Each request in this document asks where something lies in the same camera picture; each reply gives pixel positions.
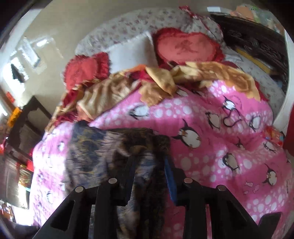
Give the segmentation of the pink penguin blanket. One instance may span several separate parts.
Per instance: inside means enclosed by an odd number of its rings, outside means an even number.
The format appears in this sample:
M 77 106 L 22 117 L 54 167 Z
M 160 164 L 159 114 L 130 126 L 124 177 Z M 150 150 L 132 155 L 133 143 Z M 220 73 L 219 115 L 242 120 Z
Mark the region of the pink penguin blanket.
M 227 186 L 256 223 L 281 212 L 272 238 L 283 238 L 293 223 L 293 169 L 284 150 L 263 136 L 273 120 L 270 106 L 222 81 L 199 93 L 179 88 L 177 94 L 148 107 L 137 91 L 89 126 L 146 127 L 169 136 L 176 167 L 205 186 Z M 73 126 L 62 123 L 33 150 L 34 224 L 42 226 L 65 198 L 64 162 Z

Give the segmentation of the floral bed pillow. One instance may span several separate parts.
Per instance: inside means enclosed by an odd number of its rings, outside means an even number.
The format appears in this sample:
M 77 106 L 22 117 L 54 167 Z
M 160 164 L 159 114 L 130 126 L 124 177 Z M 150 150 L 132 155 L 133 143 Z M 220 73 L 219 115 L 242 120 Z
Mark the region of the floral bed pillow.
M 221 47 L 225 46 L 220 26 L 210 17 L 192 12 L 187 6 L 144 8 L 102 23 L 78 43 L 75 54 L 91 56 L 145 31 L 154 34 L 166 27 L 176 28 L 185 33 L 202 32 L 218 42 Z

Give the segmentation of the dark wooden side table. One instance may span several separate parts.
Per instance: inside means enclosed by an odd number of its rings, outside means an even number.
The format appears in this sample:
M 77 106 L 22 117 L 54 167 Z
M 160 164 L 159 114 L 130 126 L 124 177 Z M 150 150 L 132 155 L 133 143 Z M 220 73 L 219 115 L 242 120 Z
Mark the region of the dark wooden side table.
M 20 116 L 10 130 L 6 140 L 6 146 L 11 147 L 9 151 L 14 150 L 22 157 L 32 160 L 31 151 L 41 141 L 51 117 L 51 113 L 32 96 L 21 108 Z

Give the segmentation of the white small pillow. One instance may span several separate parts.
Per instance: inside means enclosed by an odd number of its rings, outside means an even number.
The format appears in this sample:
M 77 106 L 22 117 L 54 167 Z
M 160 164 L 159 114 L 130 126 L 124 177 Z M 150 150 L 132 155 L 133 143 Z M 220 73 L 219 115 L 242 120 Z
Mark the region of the white small pillow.
M 125 42 L 109 47 L 110 73 L 132 69 L 139 64 L 157 67 L 157 57 L 151 33 L 145 31 Z

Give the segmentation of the floral bed sheet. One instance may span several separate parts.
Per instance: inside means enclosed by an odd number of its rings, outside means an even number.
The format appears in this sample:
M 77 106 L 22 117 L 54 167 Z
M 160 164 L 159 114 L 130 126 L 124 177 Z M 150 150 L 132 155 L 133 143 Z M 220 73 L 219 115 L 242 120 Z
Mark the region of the floral bed sheet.
M 231 48 L 223 49 L 225 60 L 236 64 L 242 71 L 251 75 L 260 85 L 261 92 L 269 100 L 269 105 L 275 119 L 282 107 L 285 93 L 278 84 L 260 67 Z

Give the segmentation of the dark carved wooden cabinet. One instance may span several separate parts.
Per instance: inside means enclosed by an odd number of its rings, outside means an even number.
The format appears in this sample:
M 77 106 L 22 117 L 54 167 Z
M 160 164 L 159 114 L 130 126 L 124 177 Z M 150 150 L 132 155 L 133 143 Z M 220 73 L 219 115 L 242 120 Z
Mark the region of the dark carved wooden cabinet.
M 250 56 L 260 59 L 274 69 L 274 80 L 284 93 L 288 88 L 288 54 L 285 38 L 253 21 L 224 13 L 210 13 L 220 26 L 227 46 L 240 48 Z

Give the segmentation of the yellow basket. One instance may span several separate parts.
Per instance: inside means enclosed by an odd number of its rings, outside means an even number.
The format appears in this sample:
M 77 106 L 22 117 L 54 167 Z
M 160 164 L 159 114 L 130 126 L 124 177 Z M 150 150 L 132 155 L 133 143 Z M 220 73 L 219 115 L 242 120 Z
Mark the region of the yellow basket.
M 19 107 L 16 107 L 6 123 L 7 126 L 12 128 L 21 114 L 22 114 L 22 109 Z

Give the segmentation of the dark floral patterned garment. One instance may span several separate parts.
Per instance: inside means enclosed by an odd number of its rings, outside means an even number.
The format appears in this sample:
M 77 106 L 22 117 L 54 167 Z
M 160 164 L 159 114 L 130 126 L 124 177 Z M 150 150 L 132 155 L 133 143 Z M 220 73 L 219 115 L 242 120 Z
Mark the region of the dark floral patterned garment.
M 74 124 L 67 144 L 63 183 L 65 195 L 77 186 L 92 188 L 121 176 L 131 157 L 137 160 L 128 204 L 118 206 L 119 238 L 160 238 L 164 226 L 164 158 L 170 139 L 147 128 L 102 130 Z

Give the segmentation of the red heart pillow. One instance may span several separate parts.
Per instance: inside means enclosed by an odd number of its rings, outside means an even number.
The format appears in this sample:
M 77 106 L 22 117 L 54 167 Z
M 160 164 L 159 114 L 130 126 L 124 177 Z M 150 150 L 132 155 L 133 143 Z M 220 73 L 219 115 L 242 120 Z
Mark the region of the red heart pillow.
M 201 32 L 185 33 L 166 27 L 153 34 L 153 43 L 160 64 L 175 62 L 221 62 L 224 54 L 221 46 Z
M 83 81 L 106 79 L 109 70 L 110 62 L 106 52 L 99 52 L 93 56 L 76 55 L 68 62 L 63 73 L 66 89 L 70 91 Z

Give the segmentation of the gold and red blanket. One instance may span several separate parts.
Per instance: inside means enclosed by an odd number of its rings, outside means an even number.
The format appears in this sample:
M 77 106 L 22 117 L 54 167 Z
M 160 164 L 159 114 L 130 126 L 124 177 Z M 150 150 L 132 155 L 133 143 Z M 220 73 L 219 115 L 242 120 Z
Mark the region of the gold and red blanket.
M 138 65 L 131 70 L 111 74 L 103 80 L 84 80 L 67 90 L 45 132 L 51 133 L 62 122 L 91 122 L 135 90 L 141 95 L 140 100 L 150 107 L 172 98 L 180 85 L 208 88 L 215 80 L 224 81 L 226 86 L 233 87 L 249 99 L 261 99 L 252 76 L 223 63 L 186 62 L 170 70 Z

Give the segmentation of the black phone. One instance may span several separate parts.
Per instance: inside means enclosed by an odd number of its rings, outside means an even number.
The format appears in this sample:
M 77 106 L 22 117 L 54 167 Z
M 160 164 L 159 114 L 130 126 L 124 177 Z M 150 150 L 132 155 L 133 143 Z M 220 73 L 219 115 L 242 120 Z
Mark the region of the black phone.
M 275 212 L 264 214 L 261 217 L 258 227 L 263 239 L 272 238 L 281 218 L 281 215 L 281 212 Z

